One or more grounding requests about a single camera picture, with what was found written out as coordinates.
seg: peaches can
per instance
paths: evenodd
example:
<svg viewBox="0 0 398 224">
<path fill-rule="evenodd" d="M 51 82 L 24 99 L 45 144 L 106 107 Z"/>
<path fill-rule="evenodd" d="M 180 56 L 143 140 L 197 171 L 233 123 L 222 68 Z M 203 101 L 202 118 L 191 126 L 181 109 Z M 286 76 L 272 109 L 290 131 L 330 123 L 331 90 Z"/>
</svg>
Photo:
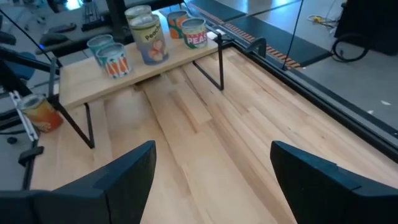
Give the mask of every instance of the peaches can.
<svg viewBox="0 0 398 224">
<path fill-rule="evenodd" d="M 17 108 L 43 133 L 49 133 L 63 123 L 58 112 L 41 94 L 30 94 L 23 97 L 18 102 Z"/>
<path fill-rule="evenodd" d="M 169 58 L 159 16 L 137 16 L 129 23 L 137 49 L 146 65 L 157 65 Z"/>
</svg>

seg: metal frame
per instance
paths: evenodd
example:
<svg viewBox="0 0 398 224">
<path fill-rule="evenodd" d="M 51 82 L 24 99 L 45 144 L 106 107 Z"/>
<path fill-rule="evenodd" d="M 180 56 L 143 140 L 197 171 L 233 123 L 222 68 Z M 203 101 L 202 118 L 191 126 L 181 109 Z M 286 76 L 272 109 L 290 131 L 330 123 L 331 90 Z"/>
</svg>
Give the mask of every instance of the metal frame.
<svg viewBox="0 0 398 224">
<path fill-rule="evenodd" d="M 54 76 L 55 76 L 55 70 L 56 70 L 56 68 L 55 68 L 56 61 L 57 61 L 56 58 L 53 58 L 52 61 L 51 61 L 48 101 L 69 122 L 69 124 L 76 131 L 76 133 L 87 144 L 87 146 L 90 149 L 92 149 L 92 148 L 95 147 L 95 140 L 94 140 L 94 134 L 93 134 L 93 125 L 91 123 L 90 106 L 87 103 L 85 103 L 86 117 L 87 117 L 87 128 L 88 128 L 88 137 L 87 137 L 86 134 L 81 130 L 79 125 L 76 124 L 75 120 L 73 120 L 73 118 L 69 115 L 68 111 L 59 102 L 59 94 L 54 95 L 54 89 L 53 88 L 54 88 L 54 80 L 55 80 Z"/>
<path fill-rule="evenodd" d="M 212 78 L 204 69 L 199 66 L 196 61 L 192 61 L 192 64 L 200 71 L 202 74 L 220 91 L 224 90 L 224 64 L 223 64 L 223 36 L 214 28 L 206 25 L 206 28 L 217 35 L 215 42 L 218 44 L 217 52 L 218 52 L 218 66 L 220 69 L 220 83 L 217 83 L 214 78 Z"/>
</svg>

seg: black mount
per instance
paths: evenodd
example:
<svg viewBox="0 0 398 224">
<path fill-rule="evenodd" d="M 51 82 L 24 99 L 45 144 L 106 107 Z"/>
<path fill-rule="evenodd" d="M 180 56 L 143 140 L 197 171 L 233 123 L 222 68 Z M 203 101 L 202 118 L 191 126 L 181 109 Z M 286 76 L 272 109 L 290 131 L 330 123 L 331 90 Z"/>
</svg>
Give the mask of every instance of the black mount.
<svg viewBox="0 0 398 224">
<path fill-rule="evenodd" d="M 218 44 L 218 66 L 220 68 L 220 83 L 218 83 L 214 78 L 212 78 L 204 69 L 199 66 L 196 61 L 193 61 L 192 64 L 200 71 L 202 74 L 215 86 L 217 89 L 223 91 L 224 90 L 224 65 L 223 65 L 223 36 L 214 28 L 206 25 L 206 28 L 217 35 L 215 42 Z"/>
</svg>

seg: black metal shelf leg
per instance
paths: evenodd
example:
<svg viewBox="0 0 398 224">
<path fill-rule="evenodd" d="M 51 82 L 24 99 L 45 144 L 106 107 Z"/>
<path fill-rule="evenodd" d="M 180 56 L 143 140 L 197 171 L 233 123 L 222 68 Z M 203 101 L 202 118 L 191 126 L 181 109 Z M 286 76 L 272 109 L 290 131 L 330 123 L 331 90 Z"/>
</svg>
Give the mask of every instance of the black metal shelf leg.
<svg viewBox="0 0 398 224">
<path fill-rule="evenodd" d="M 79 125 L 73 120 L 73 118 L 69 115 L 66 109 L 59 103 L 54 102 L 54 107 L 63 115 L 63 117 L 70 123 L 73 129 L 77 132 L 77 134 L 82 138 L 82 140 L 87 144 L 90 149 L 95 147 L 94 135 L 93 135 L 93 126 L 91 125 L 91 115 L 90 115 L 90 107 L 85 103 L 86 107 L 86 115 L 87 115 L 87 126 L 88 126 L 88 135 L 89 138 L 84 134 L 84 132 L 80 129 Z"/>
<path fill-rule="evenodd" d="M 212 78 L 204 69 L 199 66 L 196 61 L 193 61 L 192 64 L 200 71 L 202 74 L 215 86 L 217 89 L 223 91 L 224 90 L 224 65 L 223 65 L 223 39 L 220 33 L 217 31 L 213 31 L 217 33 L 216 43 L 218 44 L 218 66 L 220 68 L 220 83 L 217 83 L 214 78 Z"/>
</svg>

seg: black metal bracket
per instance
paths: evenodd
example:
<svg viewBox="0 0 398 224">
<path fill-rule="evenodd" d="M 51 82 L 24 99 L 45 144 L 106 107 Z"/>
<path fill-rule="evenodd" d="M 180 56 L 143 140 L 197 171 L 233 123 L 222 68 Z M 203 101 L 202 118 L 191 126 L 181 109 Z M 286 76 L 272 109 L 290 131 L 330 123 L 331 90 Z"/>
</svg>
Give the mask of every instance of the black metal bracket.
<svg viewBox="0 0 398 224">
<path fill-rule="evenodd" d="M 267 40 L 263 37 L 258 37 L 246 48 L 245 52 L 249 54 L 258 48 L 258 54 L 265 58 L 267 55 Z"/>
<path fill-rule="evenodd" d="M 93 134 L 93 125 L 91 123 L 90 106 L 88 106 L 88 104 L 85 103 L 86 116 L 87 116 L 87 128 L 88 128 L 88 136 L 89 136 L 89 137 L 87 137 L 86 134 L 81 130 L 79 125 L 76 124 L 75 120 L 73 120 L 73 118 L 69 115 L 69 113 L 60 104 L 60 102 L 58 100 L 53 100 L 50 103 L 69 122 L 69 124 L 72 126 L 72 128 L 77 132 L 77 134 L 87 144 L 87 146 L 90 147 L 90 149 L 94 148 L 95 141 L 94 141 L 94 134 Z"/>
<path fill-rule="evenodd" d="M 18 163 L 26 167 L 27 162 L 34 159 L 36 156 L 41 155 L 43 153 L 43 150 L 43 146 L 37 146 L 33 147 L 32 149 L 26 150 L 19 155 Z"/>
<path fill-rule="evenodd" d="M 54 76 L 55 76 L 55 64 L 56 58 L 51 59 L 51 67 L 50 67 L 50 80 L 49 80 L 49 93 L 48 93 L 48 101 L 51 105 L 59 111 L 63 117 L 69 122 L 72 128 L 77 132 L 77 134 L 82 138 L 82 140 L 87 144 L 90 149 L 94 148 L 94 134 L 93 134 L 93 125 L 91 123 L 91 113 L 90 113 L 90 106 L 85 103 L 86 108 L 86 117 L 87 117 L 87 127 L 88 127 L 88 137 L 84 134 L 81 130 L 79 125 L 73 120 L 73 118 L 69 115 L 68 111 L 60 104 L 59 102 L 59 95 L 54 95 Z"/>
<path fill-rule="evenodd" d="M 217 83 L 214 78 L 212 78 L 204 69 L 199 66 L 196 61 L 193 61 L 192 64 L 200 71 L 202 74 L 220 91 L 224 90 L 224 65 L 223 65 L 223 36 L 214 28 L 206 25 L 206 28 L 217 35 L 215 42 L 218 44 L 217 51 L 218 51 L 218 66 L 220 69 L 220 83 Z"/>
<path fill-rule="evenodd" d="M 0 59 L 7 60 L 8 62 L 18 63 L 20 65 L 25 65 L 30 68 L 38 69 L 44 72 L 50 72 L 51 64 L 25 57 L 4 47 L 0 48 Z M 55 69 L 55 74 L 59 75 L 59 68 L 62 67 L 62 64 L 57 58 L 55 60 L 58 65 L 58 68 Z"/>
</svg>

